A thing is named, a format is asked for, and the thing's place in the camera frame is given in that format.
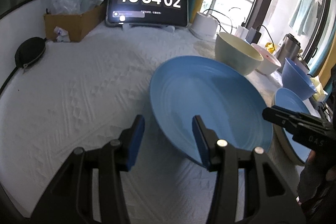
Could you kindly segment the person right hand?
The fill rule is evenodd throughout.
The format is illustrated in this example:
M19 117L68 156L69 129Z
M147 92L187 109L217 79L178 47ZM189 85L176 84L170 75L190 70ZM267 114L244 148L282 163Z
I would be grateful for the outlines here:
M297 187L298 200L307 223L335 223L335 167L311 150Z

